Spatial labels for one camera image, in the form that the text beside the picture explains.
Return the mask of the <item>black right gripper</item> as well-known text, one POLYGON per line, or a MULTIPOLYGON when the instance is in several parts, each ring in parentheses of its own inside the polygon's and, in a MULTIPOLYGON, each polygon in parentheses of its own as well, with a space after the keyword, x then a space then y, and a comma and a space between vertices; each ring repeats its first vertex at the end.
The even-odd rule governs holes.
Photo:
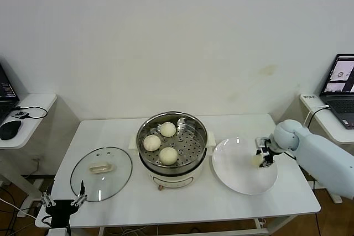
MULTIPOLYGON (((262 162, 260 164, 259 167, 270 167, 272 166, 274 163, 274 155, 275 155, 275 152, 271 151, 270 149, 270 145, 271 145, 271 140, 270 139, 266 139, 264 141, 264 147, 262 148, 262 151, 263 151, 263 157, 264 157, 264 162, 262 162)), ((256 155, 259 155, 262 153, 261 149, 258 149, 256 151, 256 155)))

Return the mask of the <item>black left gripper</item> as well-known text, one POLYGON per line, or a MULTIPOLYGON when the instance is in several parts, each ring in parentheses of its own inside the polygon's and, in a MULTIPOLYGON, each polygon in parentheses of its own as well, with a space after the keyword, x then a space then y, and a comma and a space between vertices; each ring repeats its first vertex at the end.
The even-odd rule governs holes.
POLYGON ((49 186, 46 191, 42 192, 41 201, 46 206, 46 213, 51 217, 51 228, 69 228, 70 216, 76 213, 86 200, 84 181, 81 181, 80 193, 77 199, 74 200, 53 200, 51 196, 52 186, 49 186))

